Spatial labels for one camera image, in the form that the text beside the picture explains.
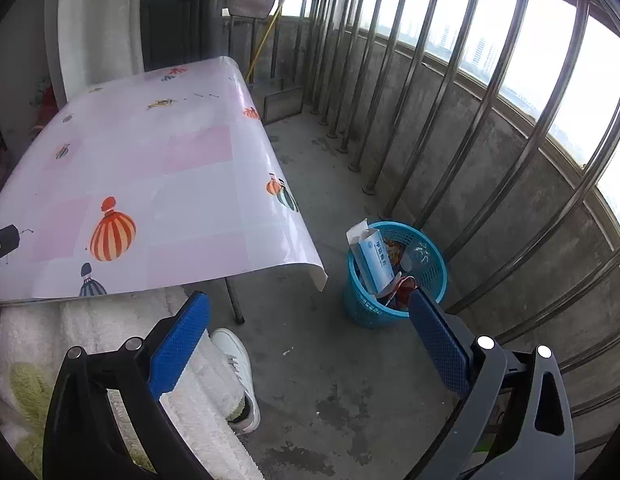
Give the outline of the white blue carton box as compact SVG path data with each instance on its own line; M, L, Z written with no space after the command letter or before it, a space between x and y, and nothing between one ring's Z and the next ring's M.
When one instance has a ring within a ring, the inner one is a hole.
M380 230L364 219L350 228L346 237L365 289L375 297L386 295L395 272Z

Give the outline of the red white snack bag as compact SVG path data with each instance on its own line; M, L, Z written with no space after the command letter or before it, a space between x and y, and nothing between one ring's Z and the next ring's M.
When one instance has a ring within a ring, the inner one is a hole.
M384 300L385 306L391 310L408 310L410 296L417 287L417 281L412 275L403 276Z

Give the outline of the white fluffy trouser leg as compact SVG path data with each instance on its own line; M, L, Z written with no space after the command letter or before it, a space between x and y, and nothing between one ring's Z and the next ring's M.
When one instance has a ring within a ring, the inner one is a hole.
M257 479L252 367L179 287L0 310L0 479Z

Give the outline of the white sneaker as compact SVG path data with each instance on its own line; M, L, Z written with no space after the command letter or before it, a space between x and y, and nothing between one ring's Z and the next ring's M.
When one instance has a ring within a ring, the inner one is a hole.
M218 328L210 338L228 360L244 390L244 408L240 414L231 417L230 426L237 434L250 434L259 427L261 413L255 394L252 363L248 351L237 334L228 328Z

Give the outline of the blue plastic waste basket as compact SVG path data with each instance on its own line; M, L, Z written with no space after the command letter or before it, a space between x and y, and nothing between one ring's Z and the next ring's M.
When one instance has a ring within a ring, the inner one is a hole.
M401 278L414 278L415 284L440 302L448 286L448 270L436 245L421 231L395 221L377 221L378 229L388 250L392 268ZM376 298L364 286L361 272L352 252L348 252L348 278L344 288L344 308L347 315L366 328L394 324L408 318L406 300L395 294L390 299Z

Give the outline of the dark green door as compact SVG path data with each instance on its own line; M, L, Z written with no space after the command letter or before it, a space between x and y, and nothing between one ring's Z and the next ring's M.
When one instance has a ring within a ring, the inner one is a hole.
M218 0L141 0L146 72L222 55Z

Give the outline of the framed panel on floor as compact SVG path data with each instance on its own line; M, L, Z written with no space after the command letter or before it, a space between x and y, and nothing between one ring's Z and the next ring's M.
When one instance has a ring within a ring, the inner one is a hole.
M263 98L262 122L270 125L299 115L303 109L304 88L294 87L273 92Z

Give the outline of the metal balcony railing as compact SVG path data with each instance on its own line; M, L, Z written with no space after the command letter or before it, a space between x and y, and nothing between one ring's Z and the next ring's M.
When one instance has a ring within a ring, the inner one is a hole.
M467 5L477 10L464 39ZM342 0L287 0L255 70L256 100L304 88L302 113L267 134L328 279L302 266L219 288L242 307L262 421L244 442L271 479L407 471L451 415L409 322L374 330L344 310L346 231L421 229L447 263L442 304L511 350L545 344L587 468L620 423L620 38L572 2L529 0L504 84L491 68L516 0L353 0L377 35L340 26Z

